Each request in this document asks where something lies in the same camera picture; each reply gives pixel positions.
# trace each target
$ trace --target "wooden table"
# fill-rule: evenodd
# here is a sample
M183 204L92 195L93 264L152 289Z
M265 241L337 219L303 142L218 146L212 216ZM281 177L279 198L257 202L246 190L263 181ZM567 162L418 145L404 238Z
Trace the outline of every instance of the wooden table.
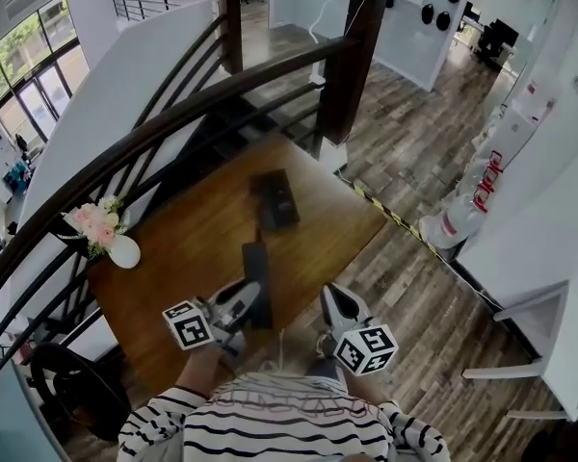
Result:
M287 170L301 218L294 228L263 235L276 333L385 224L375 207L280 135L179 195L133 231L142 250L136 268L119 269L105 258L90 271L109 325L152 394L173 384L186 358L161 312L195 295L209 297L243 276L242 245L254 241L256 227L250 178L275 169Z

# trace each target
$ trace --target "handrail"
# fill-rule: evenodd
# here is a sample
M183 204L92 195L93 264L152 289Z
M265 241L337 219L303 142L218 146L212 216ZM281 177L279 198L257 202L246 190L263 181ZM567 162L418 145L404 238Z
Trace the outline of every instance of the handrail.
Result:
M70 212L83 193L93 192L105 178L180 128L211 112L226 99L254 90L274 79L320 62L357 45L349 38L337 38L308 46L301 53L286 53L269 62L237 73L180 101L150 119L81 169L57 190L20 228L0 255L0 290L17 267L39 244L61 213Z

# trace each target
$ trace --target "wooden post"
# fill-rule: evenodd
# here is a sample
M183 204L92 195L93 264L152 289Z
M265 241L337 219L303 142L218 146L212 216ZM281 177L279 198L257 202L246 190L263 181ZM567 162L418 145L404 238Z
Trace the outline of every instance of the wooden post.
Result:
M241 72L242 62L242 9L241 0L219 0L219 11L226 15L221 25L224 34L224 69L230 74Z
M333 143L344 140L354 126L384 12L385 0L351 0L345 33L358 43L326 60L317 133Z

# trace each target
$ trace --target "glass door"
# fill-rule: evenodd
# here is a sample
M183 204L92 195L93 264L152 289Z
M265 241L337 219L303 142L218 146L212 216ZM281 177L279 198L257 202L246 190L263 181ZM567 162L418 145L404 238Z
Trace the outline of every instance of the glass door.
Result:
M56 127L56 118L49 111L46 102L40 95L37 83L32 81L24 87L19 93L19 99L21 99L24 108L28 110L29 115L39 126L43 135L49 139Z
M62 116L70 97L58 71L56 70L56 66L50 66L39 75L39 81L40 85L44 89L45 97L49 99L49 102L58 114L58 117Z

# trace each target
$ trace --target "white cube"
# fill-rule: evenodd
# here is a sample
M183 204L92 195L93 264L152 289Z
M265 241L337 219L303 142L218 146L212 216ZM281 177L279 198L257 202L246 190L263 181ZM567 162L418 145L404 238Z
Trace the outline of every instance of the white cube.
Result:
M214 342L205 317L190 301L183 301L165 310L163 318L182 350Z
M387 325L345 332L334 356L354 375L380 372L398 351L398 343Z

